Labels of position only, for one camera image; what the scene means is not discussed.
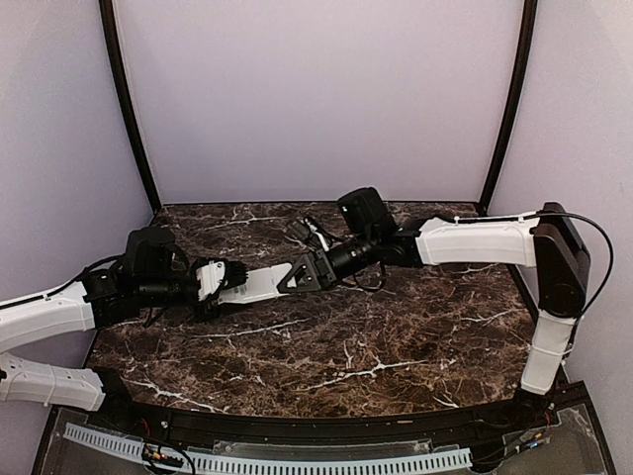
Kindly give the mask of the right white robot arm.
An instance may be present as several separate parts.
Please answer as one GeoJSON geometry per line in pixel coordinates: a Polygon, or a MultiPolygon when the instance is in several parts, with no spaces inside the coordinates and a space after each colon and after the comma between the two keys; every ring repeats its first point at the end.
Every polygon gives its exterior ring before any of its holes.
{"type": "Polygon", "coordinates": [[[399,225],[371,189],[345,196],[337,206],[351,239],[302,255],[278,291],[325,290],[375,263],[405,268],[503,263],[536,269],[539,316],[520,380],[525,392],[504,409],[512,428],[528,428],[543,412],[539,395],[551,389],[587,301],[590,256],[564,209],[548,203],[513,217],[435,217],[399,225]]]}

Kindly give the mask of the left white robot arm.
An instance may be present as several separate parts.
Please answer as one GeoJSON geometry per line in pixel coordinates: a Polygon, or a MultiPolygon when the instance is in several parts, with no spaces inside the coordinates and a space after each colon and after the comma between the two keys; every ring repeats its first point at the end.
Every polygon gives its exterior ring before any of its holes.
{"type": "Polygon", "coordinates": [[[222,291],[246,279],[243,263],[225,259],[207,260],[185,272],[134,274],[98,269],[61,290],[4,303],[1,399],[100,410],[118,431],[133,430],[139,423],[139,410],[118,389],[116,373],[34,362],[13,355],[12,349],[64,333],[109,327],[135,318],[144,309],[189,307],[207,313],[222,291]]]}

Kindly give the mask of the white remote control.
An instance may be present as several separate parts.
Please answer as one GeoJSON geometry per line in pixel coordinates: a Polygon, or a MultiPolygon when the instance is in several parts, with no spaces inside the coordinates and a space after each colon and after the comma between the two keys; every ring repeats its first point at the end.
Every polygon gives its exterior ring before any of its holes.
{"type": "Polygon", "coordinates": [[[246,282],[231,289],[223,290],[218,298],[218,303],[220,305],[248,305],[285,297],[287,293],[280,292],[277,289],[277,285],[291,269],[291,263],[282,263],[248,271],[246,282]]]}

